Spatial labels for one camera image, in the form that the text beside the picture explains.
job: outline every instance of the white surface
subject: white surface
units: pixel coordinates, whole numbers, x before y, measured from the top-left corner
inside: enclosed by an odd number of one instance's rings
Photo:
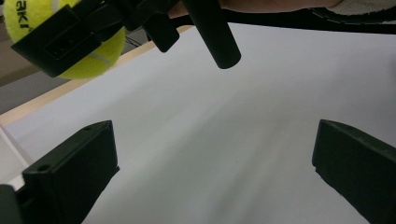
[[[113,120],[121,170],[85,223],[367,223],[311,157],[320,119],[396,145],[395,36],[232,30],[232,69],[191,29],[7,129],[38,159]]]
[[[29,166],[26,155],[9,136],[6,130],[0,127],[0,184],[9,184],[19,189],[24,182],[21,172]]]

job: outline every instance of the wooden table edge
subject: wooden table edge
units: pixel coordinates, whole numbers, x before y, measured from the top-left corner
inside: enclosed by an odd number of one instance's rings
[[[177,28],[179,33],[183,33],[186,30],[190,29],[190,25],[185,25]],[[155,48],[155,45],[153,42],[148,42],[142,46],[140,46],[137,49],[133,49],[123,55],[120,56],[120,58],[117,60],[116,64],[113,67],[117,67],[121,64],[127,63],[133,58],[138,57],[139,55],[149,51],[150,49]],[[93,80],[93,78],[87,78],[87,79],[74,79],[66,82],[65,84],[48,91],[35,99],[28,101],[22,105],[19,105],[8,112],[0,115],[0,126],[7,126],[8,124],[21,119],[30,113],[33,113],[37,111],[37,109],[43,107],[44,105],[47,105],[56,99],[62,97],[63,95],[69,93],[70,91],[75,90],[76,88],[90,82]]]

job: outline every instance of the yellow tennis ball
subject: yellow tennis ball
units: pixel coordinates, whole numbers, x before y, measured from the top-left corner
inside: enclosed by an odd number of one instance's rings
[[[4,17],[8,34],[18,42],[43,21],[65,5],[72,7],[78,0],[6,0]],[[120,57],[125,31],[120,29],[102,46],[63,72],[59,77],[86,78],[104,73]]]

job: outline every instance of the person's arm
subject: person's arm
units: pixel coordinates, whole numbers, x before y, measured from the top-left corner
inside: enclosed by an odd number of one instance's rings
[[[271,13],[295,11],[308,7],[333,7],[340,1],[342,0],[219,0],[219,3],[222,8],[237,12]],[[171,18],[180,17],[187,15],[187,10],[179,2],[168,14]]]
[[[359,15],[396,7],[396,0],[219,0],[222,8],[247,13],[288,12],[326,7],[341,15]],[[171,18],[187,15],[179,2],[169,11]]]

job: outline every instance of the black clamp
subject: black clamp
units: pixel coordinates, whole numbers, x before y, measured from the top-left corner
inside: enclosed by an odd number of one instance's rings
[[[111,120],[87,126],[0,185],[1,224],[80,224],[119,170]]]
[[[179,34],[167,12],[177,0],[82,0],[66,5],[12,46],[20,55],[57,77],[101,46],[122,26],[139,26],[162,52]],[[217,0],[183,0],[219,68],[236,65],[241,54]]]

